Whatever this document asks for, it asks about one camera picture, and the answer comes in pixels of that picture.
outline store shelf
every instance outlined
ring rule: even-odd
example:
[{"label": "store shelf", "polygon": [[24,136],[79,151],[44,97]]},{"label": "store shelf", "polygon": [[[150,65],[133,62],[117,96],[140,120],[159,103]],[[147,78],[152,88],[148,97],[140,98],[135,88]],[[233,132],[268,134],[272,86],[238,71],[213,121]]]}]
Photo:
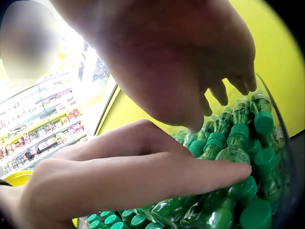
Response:
[{"label": "store shelf", "polygon": [[82,133],[79,133],[77,136],[73,137],[73,138],[69,138],[67,139],[67,141],[63,144],[60,144],[59,146],[53,148],[52,150],[49,150],[49,151],[45,151],[41,154],[39,154],[38,156],[36,156],[34,159],[32,159],[31,161],[25,163],[21,168],[17,168],[7,174],[5,174],[4,176],[2,176],[0,179],[3,180],[4,178],[8,177],[9,175],[11,174],[14,174],[16,172],[19,172],[19,171],[22,171],[22,170],[25,170],[27,168],[30,168],[32,166],[34,166],[35,164],[37,164],[39,161],[47,158],[47,157],[50,157],[52,154],[54,154],[55,152],[57,152],[58,150],[60,150],[62,147],[65,147],[67,145],[70,145],[72,143],[74,143],[75,141],[81,139],[82,137],[86,136],[87,134],[85,132],[82,132]]},{"label": "store shelf", "polygon": [[59,132],[65,131],[67,129],[69,129],[70,127],[72,127],[73,125],[77,124],[81,122],[81,116],[78,118],[75,118],[73,120],[71,120],[70,122],[65,123],[64,125],[62,125],[59,128],[56,128],[55,130],[53,130],[51,133],[48,133],[46,135],[44,135],[43,137],[37,138],[34,141],[32,141],[31,143],[27,144],[26,146],[24,146],[22,149],[20,149],[17,152],[14,152],[13,154],[9,155],[8,157],[6,157],[5,159],[0,161],[0,165],[3,165],[5,163],[7,163],[8,161],[10,161],[12,158],[17,158],[22,156],[22,154],[29,152],[30,148],[32,148],[33,146],[51,138],[51,137],[55,137],[55,135]]}]

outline finger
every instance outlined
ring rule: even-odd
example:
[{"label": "finger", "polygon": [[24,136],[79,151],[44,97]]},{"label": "finger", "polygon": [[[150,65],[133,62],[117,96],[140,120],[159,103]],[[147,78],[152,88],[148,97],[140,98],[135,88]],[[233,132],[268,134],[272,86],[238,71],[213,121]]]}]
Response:
[{"label": "finger", "polygon": [[[49,209],[61,206],[55,216],[62,220],[207,193],[240,182],[251,174],[247,164],[198,160],[168,152],[60,163],[60,166],[45,163],[35,173],[41,170],[46,175],[44,186],[54,187],[46,193],[43,205]],[[84,196],[85,201],[79,204]]]},{"label": "finger", "polygon": [[86,161],[96,158],[144,155],[163,151],[192,156],[175,139],[151,121],[143,119],[108,131],[88,142],[64,147],[56,152],[52,158]]},{"label": "finger", "polygon": [[254,72],[254,64],[252,64],[243,74],[242,77],[248,89],[251,92],[254,92],[257,88],[256,78]]},{"label": "finger", "polygon": [[240,93],[244,96],[249,94],[249,89],[246,86],[245,82],[240,76],[233,76],[228,78],[228,81],[240,91]]},{"label": "finger", "polygon": [[227,91],[223,81],[219,81],[217,84],[210,87],[209,90],[220,105],[226,106],[228,104]]}]

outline yellow display stand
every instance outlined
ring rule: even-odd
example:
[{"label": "yellow display stand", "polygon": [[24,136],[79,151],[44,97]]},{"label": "yellow display stand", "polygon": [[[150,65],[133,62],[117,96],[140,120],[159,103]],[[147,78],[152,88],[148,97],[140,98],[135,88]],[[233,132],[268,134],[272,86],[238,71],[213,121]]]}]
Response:
[{"label": "yellow display stand", "polygon": [[[14,174],[9,175],[8,177],[4,178],[4,181],[10,183],[12,186],[20,186],[25,185],[30,176],[32,175],[33,170],[23,170],[16,172]],[[77,228],[78,225],[78,218],[72,220],[73,225]]]},{"label": "yellow display stand", "polygon": [[[304,59],[288,28],[272,8],[262,0],[230,0],[247,23],[256,46],[255,71],[267,84],[290,137],[305,128],[305,76]],[[232,85],[224,80],[227,91]],[[218,102],[209,91],[206,97],[212,110]],[[107,109],[97,135],[108,130],[147,118],[168,133],[180,127],[172,127],[156,121],[140,109],[122,91]]]}]

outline green drink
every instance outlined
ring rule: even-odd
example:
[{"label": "green drink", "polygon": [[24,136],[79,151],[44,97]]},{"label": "green drink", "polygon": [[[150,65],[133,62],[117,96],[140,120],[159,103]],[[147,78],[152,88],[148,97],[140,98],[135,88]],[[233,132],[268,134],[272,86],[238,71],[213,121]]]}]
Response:
[{"label": "green drink", "polygon": [[153,218],[167,228],[180,228],[180,220],[196,203],[196,196],[178,197],[160,201],[151,211]]},{"label": "green drink", "polygon": [[136,208],[135,211],[138,215],[145,216],[148,220],[155,223],[156,221],[154,220],[154,218],[152,217],[152,215],[150,213],[154,207],[155,207],[155,204],[152,204],[152,205],[148,205],[145,207]]},{"label": "green drink", "polygon": [[226,139],[229,136],[230,130],[232,128],[232,113],[233,109],[230,107],[226,107],[223,111],[218,115],[218,118],[214,122],[214,132],[219,132],[224,135]]},{"label": "green drink", "polygon": [[282,178],[276,168],[278,160],[272,148],[262,149],[253,159],[253,172],[258,176],[258,195],[273,204],[282,191]]},{"label": "green drink", "polygon": [[181,145],[183,145],[185,136],[186,136],[185,132],[179,131],[178,134],[177,134],[177,137],[175,139],[176,139],[177,142],[179,142]]},{"label": "green drink", "polygon": [[233,108],[232,122],[233,124],[248,125],[251,121],[250,101],[246,98],[236,100],[236,105]]},{"label": "green drink", "polygon": [[207,121],[204,122],[201,130],[198,132],[197,140],[204,142],[206,144],[209,135],[214,132],[214,122],[217,119],[217,115],[212,115]]},{"label": "green drink", "polygon": [[195,141],[198,137],[198,133],[187,134],[184,137],[183,146],[189,148],[193,141]]},{"label": "green drink", "polygon": [[215,160],[217,154],[224,148],[219,139],[209,139],[204,147],[204,153],[198,159]]},{"label": "green drink", "polygon": [[261,90],[252,96],[251,111],[255,114],[254,126],[256,132],[268,136],[273,131],[273,118],[271,115],[271,102]]}]

